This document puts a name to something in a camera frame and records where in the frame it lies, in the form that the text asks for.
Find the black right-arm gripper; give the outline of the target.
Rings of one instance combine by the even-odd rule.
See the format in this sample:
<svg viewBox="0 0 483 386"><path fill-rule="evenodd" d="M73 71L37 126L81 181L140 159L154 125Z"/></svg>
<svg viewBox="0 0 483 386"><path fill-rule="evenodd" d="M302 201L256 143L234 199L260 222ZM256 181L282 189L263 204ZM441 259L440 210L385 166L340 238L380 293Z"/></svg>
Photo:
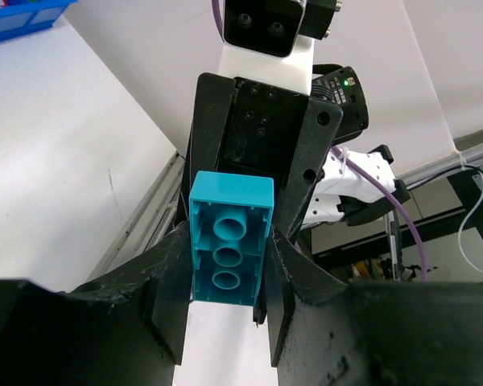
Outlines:
<svg viewBox="0 0 483 386"><path fill-rule="evenodd" d="M282 189L273 226L296 240L342 118L338 105L301 92L200 74L175 222L189 218L198 171L256 175Z"/></svg>

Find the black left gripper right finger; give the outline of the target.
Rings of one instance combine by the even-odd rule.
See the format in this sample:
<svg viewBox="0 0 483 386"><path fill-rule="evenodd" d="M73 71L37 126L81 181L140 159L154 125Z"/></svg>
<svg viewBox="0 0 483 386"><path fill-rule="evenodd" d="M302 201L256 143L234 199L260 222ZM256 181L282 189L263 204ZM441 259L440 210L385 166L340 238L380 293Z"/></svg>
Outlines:
<svg viewBox="0 0 483 386"><path fill-rule="evenodd" d="M264 292L281 385L483 385L483 283L345 284L272 229Z"/></svg>

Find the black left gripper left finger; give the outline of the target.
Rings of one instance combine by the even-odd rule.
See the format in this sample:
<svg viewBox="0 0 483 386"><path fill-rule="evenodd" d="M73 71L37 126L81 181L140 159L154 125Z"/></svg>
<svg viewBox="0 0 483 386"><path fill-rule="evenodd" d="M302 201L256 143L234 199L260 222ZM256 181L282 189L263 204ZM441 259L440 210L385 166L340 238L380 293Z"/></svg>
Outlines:
<svg viewBox="0 0 483 386"><path fill-rule="evenodd" d="M0 385L170 385L192 284L187 222L72 292L0 279Z"/></svg>

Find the turquoise lego brick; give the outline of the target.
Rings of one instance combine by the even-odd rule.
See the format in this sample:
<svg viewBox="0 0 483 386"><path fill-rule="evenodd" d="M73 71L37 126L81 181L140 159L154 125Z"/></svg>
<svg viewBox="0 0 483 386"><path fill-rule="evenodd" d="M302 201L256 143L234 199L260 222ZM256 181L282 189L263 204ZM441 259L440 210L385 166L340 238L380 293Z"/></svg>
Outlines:
<svg viewBox="0 0 483 386"><path fill-rule="evenodd" d="M274 193L268 177L196 174L188 199L195 301L255 305Z"/></svg>

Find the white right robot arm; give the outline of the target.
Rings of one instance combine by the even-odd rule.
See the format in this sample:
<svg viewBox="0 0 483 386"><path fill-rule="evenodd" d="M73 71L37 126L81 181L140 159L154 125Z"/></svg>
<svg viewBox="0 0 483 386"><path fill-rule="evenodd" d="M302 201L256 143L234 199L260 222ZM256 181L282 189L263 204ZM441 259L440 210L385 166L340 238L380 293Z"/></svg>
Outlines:
<svg viewBox="0 0 483 386"><path fill-rule="evenodd" d="M360 225L409 193L385 146L341 150L368 125L357 78L312 63L337 1L215 1L224 42L204 73L178 220L192 296L268 326L281 385L483 385L483 283L345 283L295 249L305 224Z"/></svg>

